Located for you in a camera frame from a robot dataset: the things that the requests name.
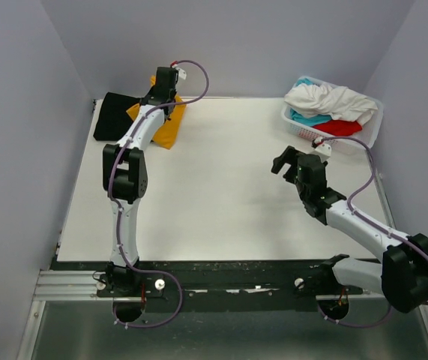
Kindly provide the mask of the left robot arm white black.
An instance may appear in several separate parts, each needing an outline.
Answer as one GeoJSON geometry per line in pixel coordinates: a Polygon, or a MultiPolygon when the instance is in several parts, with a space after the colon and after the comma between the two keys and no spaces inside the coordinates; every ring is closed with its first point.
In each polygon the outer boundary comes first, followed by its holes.
{"type": "Polygon", "coordinates": [[[140,285],[132,267],[139,259],[137,213],[148,186],[144,150],[174,109],[177,82],[177,69],[159,67],[127,133],[116,144],[103,148],[103,188],[114,217],[112,253],[103,281],[111,292],[123,296],[134,295],[140,285]]]}

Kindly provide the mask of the yellow t shirt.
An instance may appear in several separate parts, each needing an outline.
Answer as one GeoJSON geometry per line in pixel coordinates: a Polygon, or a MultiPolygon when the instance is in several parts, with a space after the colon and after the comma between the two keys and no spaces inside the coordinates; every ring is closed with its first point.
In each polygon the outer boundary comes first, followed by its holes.
{"type": "MultiPolygon", "coordinates": [[[[150,83],[151,86],[156,82],[156,76],[151,76],[150,83]]],[[[183,100],[179,95],[175,96],[176,102],[182,102],[183,100]]],[[[137,116],[139,115],[140,102],[131,106],[126,110],[127,115],[130,117],[132,122],[136,121],[137,116]]],[[[187,108],[187,105],[177,105],[169,116],[169,119],[160,127],[155,135],[152,138],[152,141],[165,149],[171,149],[178,136],[178,132],[181,126],[182,119],[184,117],[184,112],[187,108]]]]}

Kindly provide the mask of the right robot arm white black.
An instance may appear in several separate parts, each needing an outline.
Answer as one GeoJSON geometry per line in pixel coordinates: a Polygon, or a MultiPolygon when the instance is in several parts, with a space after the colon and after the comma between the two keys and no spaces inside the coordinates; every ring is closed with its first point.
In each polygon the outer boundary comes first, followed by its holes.
{"type": "Polygon", "coordinates": [[[328,187],[326,167],[331,148],[318,145],[310,153],[289,146],[273,160],[272,173],[283,167],[308,215],[342,232],[367,249],[376,262],[339,254],[322,262],[312,280],[298,284],[316,295],[337,293],[344,286],[380,294],[395,310],[407,314],[428,305],[428,237],[408,235],[355,208],[352,201],[328,187]]]}

